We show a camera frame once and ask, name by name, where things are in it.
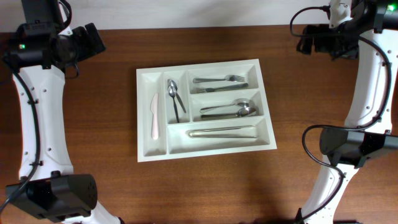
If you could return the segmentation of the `white plastic knife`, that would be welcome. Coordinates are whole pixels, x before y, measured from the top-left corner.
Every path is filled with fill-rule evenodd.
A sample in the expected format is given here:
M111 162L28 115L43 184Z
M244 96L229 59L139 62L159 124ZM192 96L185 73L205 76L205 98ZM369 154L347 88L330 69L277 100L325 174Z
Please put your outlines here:
M159 134L159 117L158 117L158 106L159 106L159 94L155 93L152 98L150 105L150 111L152 112L152 130L151 138L157 140L160 136Z

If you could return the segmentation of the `small steel teaspoon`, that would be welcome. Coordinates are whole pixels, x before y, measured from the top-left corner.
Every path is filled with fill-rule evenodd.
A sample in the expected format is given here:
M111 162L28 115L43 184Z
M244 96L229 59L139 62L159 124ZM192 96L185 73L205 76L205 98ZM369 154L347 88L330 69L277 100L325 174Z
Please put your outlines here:
M187 111L186 111L186 108L184 106L184 103L183 103L183 101L182 101L182 99L181 99L181 97L180 97L180 95L178 94L178 91L177 91L178 90L177 83L174 80L172 80L172 79L168 79L167 82L168 82L169 86L172 86L172 87L175 88L177 100L178 100L183 112L186 113Z
M180 120L179 120L179 115L178 115L177 104L176 104L176 101L175 101L175 97L177 96L177 91L176 91L176 89L173 86L169 86L168 87L168 94L173 99L173 107L174 107L175 117L176 117L177 123L179 123Z

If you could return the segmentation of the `steel fork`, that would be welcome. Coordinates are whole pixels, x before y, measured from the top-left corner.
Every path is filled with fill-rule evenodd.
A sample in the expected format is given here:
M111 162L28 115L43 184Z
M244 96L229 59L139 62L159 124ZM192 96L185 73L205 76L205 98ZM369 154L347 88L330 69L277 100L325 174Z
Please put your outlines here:
M194 93L211 93L211 92L218 92L218 91L230 91L230 90L239 90L245 89L249 86L248 83L241 83L235 85L228 85L228 86L221 86L216 88L195 88Z
M226 75L223 78L194 78L193 83L204 83L204 82L245 82L246 79L239 75Z

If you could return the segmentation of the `large steel spoon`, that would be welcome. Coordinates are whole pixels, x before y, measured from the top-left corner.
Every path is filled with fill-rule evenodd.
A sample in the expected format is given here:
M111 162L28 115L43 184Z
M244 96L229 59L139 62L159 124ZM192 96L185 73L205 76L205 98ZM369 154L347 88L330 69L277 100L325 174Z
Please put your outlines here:
M254 106L254 105L255 105L255 103L250 99L238 98L238 99L233 100L230 104L202 108L202 109L200 109L200 113L206 113L211 110L215 110L218 108L230 107L230 106L240 106L243 108L247 108L247 107Z
M208 119L231 119L231 118L242 118L242 117L249 117L254 116L257 114L257 110L253 107L241 108L234 113L224 113L224 114L204 114L201 115L200 118L203 120Z

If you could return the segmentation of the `long steel kitchen tongs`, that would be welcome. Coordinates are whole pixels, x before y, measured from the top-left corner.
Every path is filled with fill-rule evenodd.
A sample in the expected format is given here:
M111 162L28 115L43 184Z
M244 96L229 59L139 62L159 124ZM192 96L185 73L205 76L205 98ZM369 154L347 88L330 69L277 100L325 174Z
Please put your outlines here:
M256 139L258 134L256 127L249 126L231 126L224 128L193 129L187 131L190 138L231 138L231 139Z

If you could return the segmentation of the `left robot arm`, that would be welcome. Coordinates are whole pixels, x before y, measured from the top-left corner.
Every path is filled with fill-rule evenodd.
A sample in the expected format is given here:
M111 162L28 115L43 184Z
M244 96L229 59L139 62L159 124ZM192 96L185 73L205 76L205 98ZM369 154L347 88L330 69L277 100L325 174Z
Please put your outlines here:
M70 28L66 1L23 1L25 23L9 39L3 61L16 85L22 124L19 182L6 187L6 205L54 223L121 223L98 201L95 179L75 174L63 122L68 67L100 54L94 24Z

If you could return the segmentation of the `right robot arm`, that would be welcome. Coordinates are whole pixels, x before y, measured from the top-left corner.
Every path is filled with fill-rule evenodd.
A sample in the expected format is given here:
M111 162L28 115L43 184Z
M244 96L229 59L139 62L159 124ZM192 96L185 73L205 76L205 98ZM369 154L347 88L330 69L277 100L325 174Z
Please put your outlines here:
M309 25L297 50L324 52L332 59L358 59L351 108L343 126L321 125L318 179L296 223L332 223L336 208L364 164L397 150L391 108L397 79L397 2L330 1L329 22Z

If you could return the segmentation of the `white plastic cutlery tray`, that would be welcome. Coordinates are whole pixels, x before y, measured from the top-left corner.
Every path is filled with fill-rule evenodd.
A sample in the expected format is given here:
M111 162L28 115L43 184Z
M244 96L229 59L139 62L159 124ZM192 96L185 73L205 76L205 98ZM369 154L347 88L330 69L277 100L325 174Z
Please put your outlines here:
M193 83L194 78L223 78L226 75L239 75L245 82L204 82ZM168 94L168 79L177 83L186 113L183 112L177 97L177 123L173 99ZM273 150L277 147L271 115L267 104L261 67L257 59L232 62L203 63L174 67L142 68L136 72L137 80L137 159L140 162L179 159L186 157L212 156L236 152ZM248 83L245 89L194 93L195 88L216 88L221 86ZM159 94L159 138L151 138L152 112L150 105L153 95ZM231 119L200 118L204 114L234 113L243 108L230 106L206 113L200 109L230 104L238 98L252 100L257 114ZM193 129L224 128L231 126L256 127L256 139L231 138L190 138L187 131Z

